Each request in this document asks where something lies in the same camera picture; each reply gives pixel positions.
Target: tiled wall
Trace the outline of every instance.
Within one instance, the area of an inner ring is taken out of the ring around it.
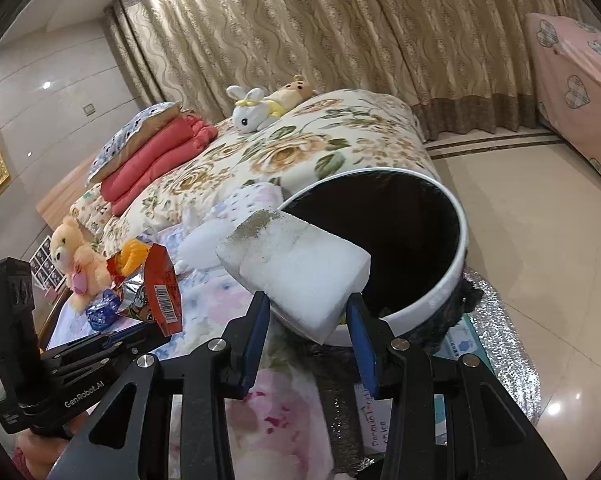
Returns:
[[[100,22],[0,48],[0,148],[11,177],[0,195],[0,259],[29,259],[50,232],[36,203],[138,110]]]

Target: blue wrapper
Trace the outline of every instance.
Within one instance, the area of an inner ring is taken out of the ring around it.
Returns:
[[[89,325],[97,332],[103,332],[113,325],[118,318],[120,298],[109,288],[98,294],[85,310]]]

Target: curtain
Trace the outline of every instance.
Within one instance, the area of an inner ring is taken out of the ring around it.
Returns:
[[[582,0],[115,0],[108,33],[146,104],[231,116],[230,84],[364,88],[414,110],[426,137],[534,126],[528,12],[587,19]]]

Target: metal screw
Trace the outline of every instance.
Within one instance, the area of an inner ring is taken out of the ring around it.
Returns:
[[[136,364],[141,368],[149,368],[154,364],[154,356],[151,354],[141,355],[138,359],[136,359]]]
[[[212,339],[209,343],[207,343],[207,348],[209,348],[212,352],[220,352],[221,350],[225,350],[226,346],[227,341],[220,337]]]
[[[474,354],[465,354],[463,356],[463,364],[469,368],[476,368],[481,364],[481,360]]]
[[[402,337],[397,337],[391,340],[391,347],[399,352],[405,351],[409,348],[409,341]]]

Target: dirty sponge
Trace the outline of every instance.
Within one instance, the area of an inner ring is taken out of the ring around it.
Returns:
[[[294,332],[323,344],[370,277],[370,254],[277,209],[253,213],[216,247],[225,269]]]

